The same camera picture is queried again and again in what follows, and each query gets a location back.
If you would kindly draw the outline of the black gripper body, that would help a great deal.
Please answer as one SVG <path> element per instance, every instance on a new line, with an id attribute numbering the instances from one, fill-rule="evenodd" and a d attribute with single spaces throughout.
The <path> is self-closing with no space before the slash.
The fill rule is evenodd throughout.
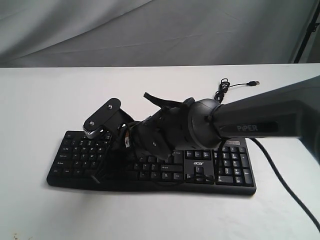
<path id="1" fill-rule="evenodd" d="M 134 121 L 122 109 L 110 119 L 111 157 L 129 162 L 144 156 L 167 160 L 185 149 L 185 107 L 162 107 L 143 121 Z"/>

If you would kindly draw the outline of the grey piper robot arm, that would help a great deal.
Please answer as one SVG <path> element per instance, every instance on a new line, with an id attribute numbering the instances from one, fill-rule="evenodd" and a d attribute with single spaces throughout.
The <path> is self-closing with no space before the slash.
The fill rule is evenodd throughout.
<path id="1" fill-rule="evenodd" d="M 144 97 L 159 110 L 135 121 L 111 98 L 83 124 L 89 139 L 111 134 L 111 147 L 125 156 L 166 160 L 175 150 L 212 149 L 231 138 L 298 138 L 320 158 L 320 78 L 318 76 L 242 100 L 183 102 Z"/>

